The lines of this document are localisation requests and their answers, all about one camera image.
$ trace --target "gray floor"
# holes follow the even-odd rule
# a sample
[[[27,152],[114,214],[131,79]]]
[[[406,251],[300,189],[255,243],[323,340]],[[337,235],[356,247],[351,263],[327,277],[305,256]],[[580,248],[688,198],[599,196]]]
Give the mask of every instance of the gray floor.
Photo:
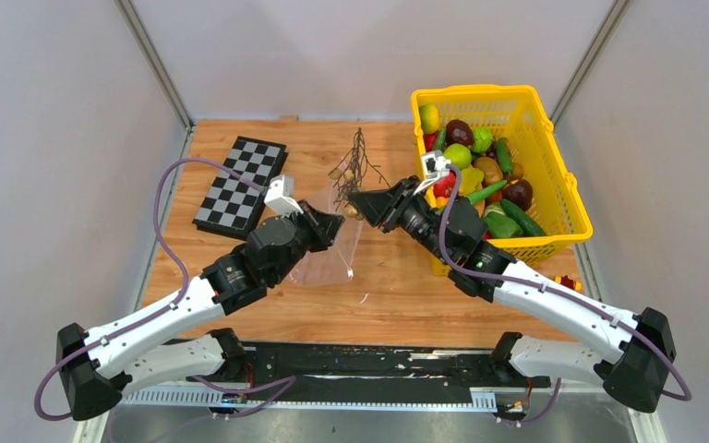
[[[549,395],[532,395],[533,413]],[[203,418],[204,410],[185,407],[121,406],[111,417],[117,443],[143,443],[169,432],[162,442],[380,443],[380,442],[635,442],[626,408],[604,394],[562,392],[541,422],[520,429],[496,424],[483,413],[265,410],[230,422]]]

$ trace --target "wooden surface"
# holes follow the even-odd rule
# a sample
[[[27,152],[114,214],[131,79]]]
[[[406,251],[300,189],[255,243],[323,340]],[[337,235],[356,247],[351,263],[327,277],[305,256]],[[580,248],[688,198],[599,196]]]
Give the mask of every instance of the wooden surface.
[[[307,198],[329,182],[327,173],[352,147],[363,128],[368,158],[394,184],[416,174],[414,136],[408,123],[202,121],[197,126],[190,157],[223,162],[237,136],[287,145],[283,172],[295,179],[294,197]],[[217,171],[188,164],[174,198],[165,238],[183,259],[190,275],[201,272],[239,241],[198,231],[192,224]],[[363,188],[380,186],[369,173]],[[264,217],[273,215],[265,209]],[[335,286],[307,287],[285,281],[255,304],[191,329],[197,337],[215,328],[234,328],[241,340],[325,341],[374,344],[486,346],[496,344],[506,330],[543,339],[567,340],[560,331],[528,315],[481,299],[470,298],[451,281],[430,274],[430,255],[406,233],[381,233],[364,224],[354,258],[352,281]],[[553,277],[579,272],[571,249],[539,269]],[[181,274],[160,251],[143,304],[175,291]],[[360,303],[366,293],[368,298]]]

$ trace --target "cable tie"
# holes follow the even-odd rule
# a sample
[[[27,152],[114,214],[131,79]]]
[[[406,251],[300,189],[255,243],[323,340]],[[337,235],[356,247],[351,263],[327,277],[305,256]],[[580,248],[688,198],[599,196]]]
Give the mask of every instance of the cable tie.
[[[621,321],[621,313],[617,312],[616,314],[613,315],[613,319],[610,320],[610,326],[615,328],[616,326],[619,325],[620,321]]]

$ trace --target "black motor joint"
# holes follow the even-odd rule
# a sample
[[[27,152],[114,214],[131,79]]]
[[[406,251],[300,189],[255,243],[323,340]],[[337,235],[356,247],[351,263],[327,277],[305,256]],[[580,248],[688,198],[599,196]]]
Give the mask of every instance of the black motor joint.
[[[316,210],[305,200],[298,204],[302,212],[266,219],[248,233],[245,243],[200,274],[210,282],[225,314],[266,296],[308,252],[324,251],[335,242],[344,217]]]
[[[635,316],[637,331],[659,348],[667,358],[676,359],[669,321],[663,313],[646,307]],[[659,357],[645,344],[632,337],[620,345],[623,354],[611,365],[602,361],[594,365],[594,371],[603,378],[602,387],[620,403],[641,413],[653,413],[662,398],[669,370]]]
[[[444,261],[439,242],[441,214],[430,207],[423,194],[414,194],[419,183],[419,178],[411,176],[389,189],[354,192],[349,199],[371,226],[385,233],[401,227],[436,258]],[[467,269],[495,274],[502,273],[516,261],[513,256],[483,239],[487,223],[480,220],[467,198],[450,204],[445,247],[452,261]],[[482,297],[490,302],[493,301],[495,288],[501,285],[500,282],[471,277],[454,269],[448,277],[467,295]]]
[[[85,345],[88,333],[77,323],[72,323],[58,331],[56,357],[59,362]],[[131,376],[121,372],[107,379],[96,368],[99,361],[89,359],[83,353],[61,368],[58,375],[64,386],[66,401],[75,421],[90,420],[115,407],[121,401],[121,390],[131,382]]]

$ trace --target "black and white checkerboard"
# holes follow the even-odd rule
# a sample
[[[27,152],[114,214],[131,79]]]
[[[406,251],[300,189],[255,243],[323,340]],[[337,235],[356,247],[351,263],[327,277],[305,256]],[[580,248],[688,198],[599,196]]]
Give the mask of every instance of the black and white checkerboard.
[[[281,172],[285,151],[286,145],[238,137],[224,166],[258,185],[267,186],[271,178]],[[201,231],[245,240],[264,209],[263,195],[219,171],[193,222]]]

